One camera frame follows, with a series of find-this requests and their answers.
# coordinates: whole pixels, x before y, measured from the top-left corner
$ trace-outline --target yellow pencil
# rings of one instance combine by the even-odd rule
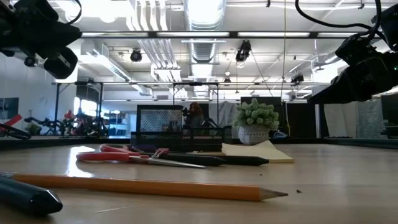
[[[150,180],[121,180],[57,175],[13,174],[8,178],[46,188],[71,188],[134,194],[168,195],[181,197],[261,201],[287,196],[287,193],[262,189],[257,186],[198,184]]]

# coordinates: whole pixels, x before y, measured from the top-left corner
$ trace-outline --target scissors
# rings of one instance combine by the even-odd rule
[[[191,167],[201,169],[206,168],[205,166],[199,166],[185,162],[152,158],[147,155],[141,155],[139,152],[131,152],[127,146],[118,144],[102,144],[100,145],[99,150],[100,152],[81,152],[76,155],[76,158],[79,161],[126,161],[164,166]]]

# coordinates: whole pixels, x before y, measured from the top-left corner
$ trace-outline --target desk surface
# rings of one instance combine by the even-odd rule
[[[265,202],[55,189],[64,208],[31,218],[0,205],[0,223],[397,223],[398,151],[276,145],[294,164],[202,169],[76,163],[95,145],[0,152],[0,170],[25,174],[259,185],[289,193]]]

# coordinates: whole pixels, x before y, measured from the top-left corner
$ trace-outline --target pencil tip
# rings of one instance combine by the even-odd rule
[[[285,197],[288,193],[278,192],[275,190],[268,190],[260,188],[260,198],[261,200],[266,200],[270,198]]]

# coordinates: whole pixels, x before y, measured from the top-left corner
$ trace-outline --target black partition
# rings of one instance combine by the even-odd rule
[[[287,117],[289,119],[291,138],[316,138],[315,105],[308,103],[288,103]]]

